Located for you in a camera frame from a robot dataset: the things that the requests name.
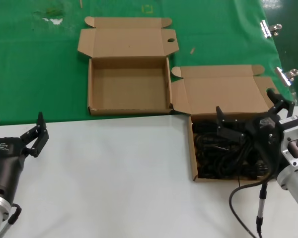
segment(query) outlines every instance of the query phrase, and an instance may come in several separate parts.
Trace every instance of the metal clip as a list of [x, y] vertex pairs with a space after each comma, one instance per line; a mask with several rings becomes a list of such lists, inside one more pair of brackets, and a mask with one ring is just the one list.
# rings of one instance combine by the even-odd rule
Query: metal clip
[[262, 30], [264, 32], [264, 36], [265, 38], [268, 37], [272, 37], [272, 34], [274, 36], [278, 36], [278, 30], [282, 29], [282, 25], [281, 24], [276, 24], [276, 25], [272, 25], [272, 26], [268, 26], [265, 20], [262, 20], [260, 22], [260, 25], [262, 27]]
[[275, 73], [278, 75], [282, 83], [289, 87], [291, 86], [292, 82], [295, 80], [295, 77], [298, 75], [297, 69], [292, 69], [289, 72], [283, 73], [283, 70], [279, 67], [275, 69]]

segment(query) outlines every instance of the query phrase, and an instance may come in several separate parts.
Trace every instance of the open cardboard box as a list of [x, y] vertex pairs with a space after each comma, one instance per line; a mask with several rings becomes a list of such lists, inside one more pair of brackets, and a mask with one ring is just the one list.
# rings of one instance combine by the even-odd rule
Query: open cardboard box
[[219, 179], [200, 178], [198, 175], [192, 123], [205, 119], [216, 121], [216, 106], [220, 106], [233, 119], [246, 119], [268, 111], [273, 103], [267, 96], [267, 89], [277, 89], [271, 78], [258, 76], [264, 71], [261, 65], [187, 66], [172, 69], [172, 74], [181, 78], [171, 84], [173, 108], [190, 115], [187, 126], [193, 181]]
[[170, 18], [87, 17], [94, 28], [80, 33], [78, 51], [91, 57], [91, 115], [169, 114], [167, 56], [179, 50]]

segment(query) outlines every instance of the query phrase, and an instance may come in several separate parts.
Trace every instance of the cardboard box lid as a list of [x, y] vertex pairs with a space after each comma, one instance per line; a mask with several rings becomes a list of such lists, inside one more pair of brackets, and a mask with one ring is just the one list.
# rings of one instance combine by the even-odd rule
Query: cardboard box lid
[[267, 89], [276, 87], [269, 77], [254, 77], [265, 71], [261, 65], [174, 67], [181, 78], [171, 83], [173, 108], [191, 114], [261, 113], [272, 107]]
[[167, 56], [179, 50], [170, 18], [86, 17], [78, 51], [92, 57]]

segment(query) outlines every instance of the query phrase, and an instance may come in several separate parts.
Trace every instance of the green cloth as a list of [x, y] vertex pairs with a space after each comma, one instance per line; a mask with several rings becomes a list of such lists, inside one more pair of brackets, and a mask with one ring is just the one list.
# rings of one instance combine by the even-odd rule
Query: green cloth
[[39, 111], [48, 122], [112, 118], [88, 114], [88, 57], [77, 51], [86, 16], [170, 17], [180, 48], [171, 66], [261, 64], [288, 96], [274, 74], [274, 42], [260, 28], [259, 0], [82, 2], [83, 8], [79, 0], [0, 0], [1, 124], [35, 122]]
[[[277, 51], [283, 69], [298, 69], [298, 0], [261, 0], [269, 24], [282, 24], [279, 36], [275, 37]], [[293, 83], [298, 97], [298, 76]]]

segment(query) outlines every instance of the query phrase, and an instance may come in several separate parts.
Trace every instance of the white table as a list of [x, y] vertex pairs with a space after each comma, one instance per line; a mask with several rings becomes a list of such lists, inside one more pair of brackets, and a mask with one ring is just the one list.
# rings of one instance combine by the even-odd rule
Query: white table
[[[33, 125], [0, 126], [20, 136]], [[247, 238], [228, 206], [236, 182], [191, 181], [185, 116], [49, 123], [28, 157], [6, 238]], [[259, 188], [233, 205], [255, 233]], [[298, 238], [298, 206], [268, 186], [265, 238]]]

